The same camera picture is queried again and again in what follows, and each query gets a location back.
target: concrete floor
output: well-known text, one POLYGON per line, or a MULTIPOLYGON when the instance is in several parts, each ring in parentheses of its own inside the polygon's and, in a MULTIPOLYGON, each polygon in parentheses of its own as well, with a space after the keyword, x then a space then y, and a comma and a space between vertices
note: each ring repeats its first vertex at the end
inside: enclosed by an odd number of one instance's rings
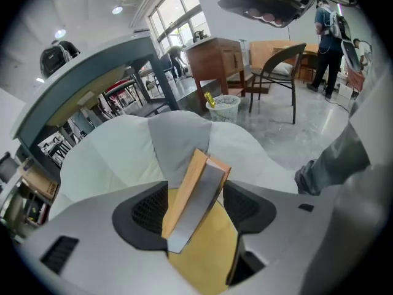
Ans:
MULTIPOLYGON (((348 113, 330 104, 321 93, 309 91, 305 84, 296 86, 297 115, 292 124, 291 92, 272 84, 269 94, 254 95, 248 113, 250 93, 239 106, 237 124, 258 140, 267 154, 288 170, 298 170, 321 152, 343 131, 348 113)), ((339 100, 333 93, 332 101, 339 100)))

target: black backpack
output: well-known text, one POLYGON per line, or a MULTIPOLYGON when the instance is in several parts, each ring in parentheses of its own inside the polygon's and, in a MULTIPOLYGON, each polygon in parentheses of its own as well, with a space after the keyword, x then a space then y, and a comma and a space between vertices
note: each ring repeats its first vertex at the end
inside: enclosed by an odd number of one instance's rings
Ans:
POLYGON ((71 55, 60 44, 51 45, 49 48, 46 48, 40 58, 42 77, 47 79, 70 60, 71 55))

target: ceiling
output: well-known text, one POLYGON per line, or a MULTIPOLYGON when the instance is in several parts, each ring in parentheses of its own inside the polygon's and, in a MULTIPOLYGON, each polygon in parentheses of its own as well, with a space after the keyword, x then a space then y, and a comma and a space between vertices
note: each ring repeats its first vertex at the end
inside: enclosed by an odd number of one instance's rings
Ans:
POLYGON ((0 53, 0 87, 26 100, 39 86, 39 57, 64 29, 63 39, 81 51, 131 34, 130 23, 143 0, 30 0, 10 27, 0 53), (112 14, 113 8, 123 11, 112 14))

